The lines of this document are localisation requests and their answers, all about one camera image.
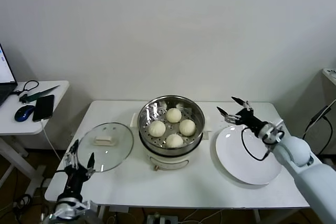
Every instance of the knife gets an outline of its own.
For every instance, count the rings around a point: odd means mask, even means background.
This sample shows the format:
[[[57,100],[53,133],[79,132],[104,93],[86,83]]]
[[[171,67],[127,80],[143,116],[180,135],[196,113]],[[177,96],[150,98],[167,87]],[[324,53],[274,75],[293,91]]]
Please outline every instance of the knife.
[[[46,94],[49,94],[50,92],[52,92],[52,90],[54,90],[57,87],[59,87],[59,85],[54,86],[54,87],[52,87],[50,89],[47,89],[45,91],[37,92],[37,93],[32,94],[32,95],[24,94],[23,96],[21,96],[19,98],[19,101],[22,102],[23,104],[26,104],[28,102],[33,102],[33,101],[37,100],[38,98],[43,97]]]

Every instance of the charging cable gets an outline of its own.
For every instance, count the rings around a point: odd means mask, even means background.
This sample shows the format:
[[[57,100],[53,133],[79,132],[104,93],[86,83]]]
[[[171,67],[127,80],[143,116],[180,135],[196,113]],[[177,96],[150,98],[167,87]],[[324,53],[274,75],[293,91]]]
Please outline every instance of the charging cable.
[[[57,154],[57,152],[56,152],[56,150],[55,150],[54,146],[52,145],[52,143],[51,143],[50,139],[48,138],[48,135],[47,135],[47,132],[46,132],[46,130],[44,129],[44,125],[43,125],[43,119],[40,121],[40,123],[41,123],[41,125],[42,125],[42,130],[43,130],[44,136],[45,136],[45,137],[46,137],[46,139],[48,140],[48,142],[49,142],[49,144],[50,144],[51,148],[53,148],[53,150],[54,150],[54,152],[55,152],[56,156],[58,157],[58,159],[61,161],[61,158],[58,156],[58,154]]]
[[[305,132],[304,132],[304,134],[303,134],[303,139],[305,139],[305,136],[306,136],[306,134],[308,133],[308,131],[316,124],[316,122],[318,121],[318,120],[320,120],[323,116],[325,116],[329,111],[330,111],[330,108],[331,108],[331,106],[334,104],[336,102],[336,99],[335,100],[333,100],[330,104],[329,104],[329,106],[327,106],[320,114],[319,114],[319,116],[315,119],[315,118],[313,118],[312,120],[311,120],[311,122],[310,122],[310,124],[307,126],[307,128],[306,128],[306,130],[305,130]]]

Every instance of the black phone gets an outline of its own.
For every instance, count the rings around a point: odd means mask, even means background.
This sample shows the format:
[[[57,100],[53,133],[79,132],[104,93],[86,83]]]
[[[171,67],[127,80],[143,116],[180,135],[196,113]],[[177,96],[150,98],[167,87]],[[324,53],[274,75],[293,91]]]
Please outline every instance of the black phone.
[[[54,99],[55,96],[51,94],[36,100],[33,122],[51,118],[54,112]]]

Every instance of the computer mouse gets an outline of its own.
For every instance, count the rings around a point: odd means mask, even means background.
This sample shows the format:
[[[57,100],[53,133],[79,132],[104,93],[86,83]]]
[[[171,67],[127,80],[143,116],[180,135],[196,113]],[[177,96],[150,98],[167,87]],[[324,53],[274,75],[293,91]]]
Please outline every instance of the computer mouse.
[[[14,119],[16,122],[24,122],[33,113],[35,106],[26,105],[18,109],[15,113]]]

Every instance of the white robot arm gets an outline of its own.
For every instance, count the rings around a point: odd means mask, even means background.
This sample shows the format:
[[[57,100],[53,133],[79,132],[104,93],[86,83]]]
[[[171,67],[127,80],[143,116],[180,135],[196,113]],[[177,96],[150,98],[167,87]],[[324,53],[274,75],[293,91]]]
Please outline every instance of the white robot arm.
[[[336,171],[321,161],[311,151],[308,143],[294,136],[285,136],[282,121],[274,125],[262,122],[253,115],[248,102],[232,97],[244,109],[235,115],[218,108],[225,121],[246,125],[273,152],[277,161],[283,165],[311,208],[323,223],[336,223]]]

